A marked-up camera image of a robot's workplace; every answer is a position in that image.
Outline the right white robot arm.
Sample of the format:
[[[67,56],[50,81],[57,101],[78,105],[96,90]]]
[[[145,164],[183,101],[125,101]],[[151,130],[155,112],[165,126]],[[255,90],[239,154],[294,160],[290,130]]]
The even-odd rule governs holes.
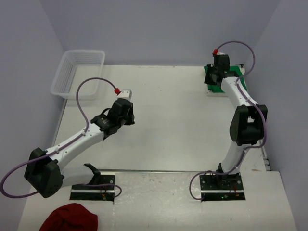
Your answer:
[[[231,74],[228,55],[214,51],[213,58],[213,63],[207,65],[205,83],[220,87],[235,108],[229,128],[231,146],[213,180],[218,188],[226,189],[232,180],[238,181],[240,166],[248,150],[265,138],[268,110],[249,96],[238,75]]]

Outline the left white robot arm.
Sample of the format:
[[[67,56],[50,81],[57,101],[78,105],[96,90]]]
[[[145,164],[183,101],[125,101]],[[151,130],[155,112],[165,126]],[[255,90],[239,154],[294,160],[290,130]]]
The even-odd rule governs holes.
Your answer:
[[[60,188],[72,185],[85,185],[89,189],[103,187],[100,172],[92,164],[78,168],[67,168],[67,165],[91,146],[117,133],[122,126],[134,124],[133,103],[129,100],[117,99],[107,112],[95,116],[88,127],[60,145],[31,152],[24,177],[42,197],[51,197]]]

